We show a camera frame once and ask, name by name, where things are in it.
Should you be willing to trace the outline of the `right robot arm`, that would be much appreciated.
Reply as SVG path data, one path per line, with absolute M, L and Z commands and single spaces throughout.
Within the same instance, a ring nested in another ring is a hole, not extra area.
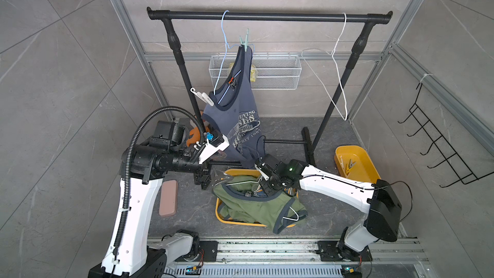
M 322 259 L 372 261 L 371 243 L 398 240 L 402 204 L 387 181 L 378 179 L 372 184 L 350 180 L 303 161 L 283 163 L 270 154 L 259 159 L 255 168 L 262 176 L 262 190 L 269 196 L 294 188 L 326 195 L 363 214 L 354 225 L 343 230 L 337 242 L 331 246 L 319 244 Z

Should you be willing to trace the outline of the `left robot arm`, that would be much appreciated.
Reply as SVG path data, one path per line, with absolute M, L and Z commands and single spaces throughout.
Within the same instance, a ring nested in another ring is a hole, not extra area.
M 172 122 L 159 122 L 154 135 L 138 143 L 148 123 L 166 111 L 177 111 L 198 127 L 199 144 L 191 151 L 180 148 L 182 142 Z M 208 146 L 200 120 L 186 109 L 165 106 L 144 118 L 122 156 L 120 198 L 111 243 L 88 277 L 161 277 L 169 263 L 198 255 L 199 236 L 195 232 L 177 232 L 163 240 L 159 248 L 150 247 L 147 241 L 154 202 L 165 175 L 170 171 L 207 173 Z

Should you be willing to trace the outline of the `yellow clothespin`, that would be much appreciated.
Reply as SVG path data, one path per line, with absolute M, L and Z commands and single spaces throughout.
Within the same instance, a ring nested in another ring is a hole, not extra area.
M 351 167 L 350 166 L 346 166 L 345 169 L 344 169 L 344 175 L 345 176 L 348 176 L 351 172 Z

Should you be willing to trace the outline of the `white clothespin top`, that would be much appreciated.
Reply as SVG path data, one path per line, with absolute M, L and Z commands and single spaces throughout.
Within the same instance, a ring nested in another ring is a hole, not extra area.
M 353 166 L 356 164 L 356 162 L 352 161 L 352 159 L 350 159 L 348 161 L 348 164 L 346 166 L 350 166 L 351 168 L 353 168 Z

